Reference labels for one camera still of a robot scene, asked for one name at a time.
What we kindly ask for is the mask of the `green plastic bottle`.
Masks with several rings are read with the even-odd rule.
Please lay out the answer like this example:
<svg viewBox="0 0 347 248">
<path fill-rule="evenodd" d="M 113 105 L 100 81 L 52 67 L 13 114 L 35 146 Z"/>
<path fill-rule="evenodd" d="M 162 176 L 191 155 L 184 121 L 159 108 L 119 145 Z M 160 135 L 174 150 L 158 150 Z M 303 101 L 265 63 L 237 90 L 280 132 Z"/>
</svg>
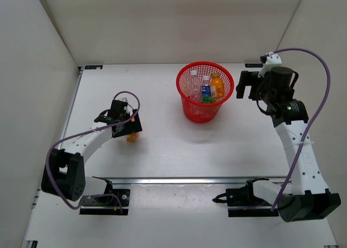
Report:
<svg viewBox="0 0 347 248">
<path fill-rule="evenodd" d="M 205 95 L 201 98 L 201 103 L 203 103 L 203 104 L 212 104 L 215 102 L 216 102 L 216 100 L 213 97 L 208 96 L 208 95 Z"/>
</svg>

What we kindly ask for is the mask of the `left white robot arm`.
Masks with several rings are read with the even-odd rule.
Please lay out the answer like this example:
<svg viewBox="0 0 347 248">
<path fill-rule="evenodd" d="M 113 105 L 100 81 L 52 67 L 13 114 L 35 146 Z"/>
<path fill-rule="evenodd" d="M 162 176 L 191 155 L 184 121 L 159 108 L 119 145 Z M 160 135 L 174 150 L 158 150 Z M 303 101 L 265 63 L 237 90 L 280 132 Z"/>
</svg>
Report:
<svg viewBox="0 0 347 248">
<path fill-rule="evenodd" d="M 54 144 L 46 156 L 41 190 L 71 203 L 85 196 L 95 196 L 102 205 L 112 202 L 114 192 L 105 179 L 86 177 L 85 164 L 106 142 L 142 131 L 139 108 L 132 108 L 126 98 L 113 99 L 85 132 L 66 137 Z"/>
</svg>

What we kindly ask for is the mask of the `orange juice bottle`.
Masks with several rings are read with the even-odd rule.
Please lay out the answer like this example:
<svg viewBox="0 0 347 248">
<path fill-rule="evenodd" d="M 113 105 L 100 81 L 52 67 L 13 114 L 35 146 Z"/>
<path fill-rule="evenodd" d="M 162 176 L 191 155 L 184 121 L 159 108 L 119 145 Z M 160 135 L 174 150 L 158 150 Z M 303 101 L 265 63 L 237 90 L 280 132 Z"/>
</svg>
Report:
<svg viewBox="0 0 347 248">
<path fill-rule="evenodd" d="M 137 141 L 139 137 L 139 133 L 132 133 L 132 134 L 129 134 L 127 135 L 127 142 L 130 142 L 130 143 L 135 143 Z"/>
</svg>

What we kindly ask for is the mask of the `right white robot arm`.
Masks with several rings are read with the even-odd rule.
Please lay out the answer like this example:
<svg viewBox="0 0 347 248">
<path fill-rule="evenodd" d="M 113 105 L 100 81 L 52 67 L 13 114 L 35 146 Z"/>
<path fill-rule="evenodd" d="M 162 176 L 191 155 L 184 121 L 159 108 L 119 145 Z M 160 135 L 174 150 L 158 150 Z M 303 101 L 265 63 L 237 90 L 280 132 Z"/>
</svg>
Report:
<svg viewBox="0 0 347 248">
<path fill-rule="evenodd" d="M 331 193 L 318 167 L 307 131 L 309 116 L 302 101 L 294 99 L 299 75 L 286 67 L 274 67 L 265 74 L 242 71 L 236 97 L 263 101 L 262 113 L 272 118 L 290 168 L 284 182 L 267 178 L 247 179 L 243 187 L 228 188 L 212 201 L 227 204 L 229 217 L 277 217 L 285 222 L 326 218 L 340 204 L 339 194 Z"/>
</svg>

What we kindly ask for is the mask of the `large clear plastic bottle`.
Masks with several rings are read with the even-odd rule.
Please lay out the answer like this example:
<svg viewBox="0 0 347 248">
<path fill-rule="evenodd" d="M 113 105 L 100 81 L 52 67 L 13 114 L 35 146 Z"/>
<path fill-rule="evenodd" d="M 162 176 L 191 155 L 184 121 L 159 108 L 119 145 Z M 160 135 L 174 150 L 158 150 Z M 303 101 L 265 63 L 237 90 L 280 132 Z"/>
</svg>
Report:
<svg viewBox="0 0 347 248">
<path fill-rule="evenodd" d="M 190 72 L 189 97 L 194 102 L 200 102 L 201 100 L 201 85 L 197 70 Z"/>
</svg>

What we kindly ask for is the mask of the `orange bottle patterned label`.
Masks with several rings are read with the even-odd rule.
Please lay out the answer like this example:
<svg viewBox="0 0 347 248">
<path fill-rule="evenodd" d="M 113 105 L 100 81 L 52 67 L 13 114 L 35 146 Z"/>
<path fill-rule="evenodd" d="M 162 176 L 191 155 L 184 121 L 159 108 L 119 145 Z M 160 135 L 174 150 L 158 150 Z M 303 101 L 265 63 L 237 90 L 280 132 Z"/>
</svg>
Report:
<svg viewBox="0 0 347 248">
<path fill-rule="evenodd" d="M 225 97 L 225 89 L 223 81 L 221 80 L 220 73 L 213 73 L 211 75 L 210 90 L 213 99 L 222 99 Z"/>
</svg>

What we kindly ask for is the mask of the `clear bottle blue label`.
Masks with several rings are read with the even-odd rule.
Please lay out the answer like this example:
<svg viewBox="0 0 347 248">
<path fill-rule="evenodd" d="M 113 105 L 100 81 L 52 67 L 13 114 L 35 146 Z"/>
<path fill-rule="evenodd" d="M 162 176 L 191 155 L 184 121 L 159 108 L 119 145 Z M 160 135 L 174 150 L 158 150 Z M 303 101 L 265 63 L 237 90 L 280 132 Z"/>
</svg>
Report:
<svg viewBox="0 0 347 248">
<path fill-rule="evenodd" d="M 201 85 L 201 98 L 211 97 L 211 89 L 210 89 L 210 76 L 204 75 Z"/>
</svg>

